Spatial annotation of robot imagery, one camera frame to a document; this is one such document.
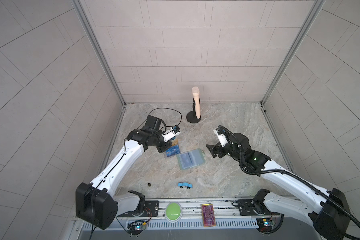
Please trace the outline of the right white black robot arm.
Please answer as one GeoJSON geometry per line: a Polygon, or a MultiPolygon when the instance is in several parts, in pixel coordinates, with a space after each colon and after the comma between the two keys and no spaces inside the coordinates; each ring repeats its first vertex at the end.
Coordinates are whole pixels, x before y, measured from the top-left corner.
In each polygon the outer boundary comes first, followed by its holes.
{"type": "Polygon", "coordinates": [[[313,227],[327,240],[342,240],[346,236],[351,219],[343,192],[316,186],[291,173],[269,156],[253,150],[243,134],[233,134],[222,126],[214,133],[219,143],[207,145],[213,158],[230,156],[239,162],[244,173],[263,177],[297,197],[292,200],[261,189],[253,199],[259,214],[268,210],[295,218],[313,227]]]}

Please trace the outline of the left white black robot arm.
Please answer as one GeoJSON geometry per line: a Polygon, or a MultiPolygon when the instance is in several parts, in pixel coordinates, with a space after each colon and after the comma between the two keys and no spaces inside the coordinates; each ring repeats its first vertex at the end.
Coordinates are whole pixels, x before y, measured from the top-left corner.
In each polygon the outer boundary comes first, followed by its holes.
{"type": "Polygon", "coordinates": [[[115,192],[134,162],[149,148],[161,154],[172,146],[172,138],[180,132],[178,125],[164,127],[163,121],[149,115],[141,129],[132,130],[123,147],[108,166],[90,183],[81,183],[75,193],[76,216],[102,230],[124,213],[140,215],[145,210],[145,196],[128,191],[115,197],[115,192]]]}

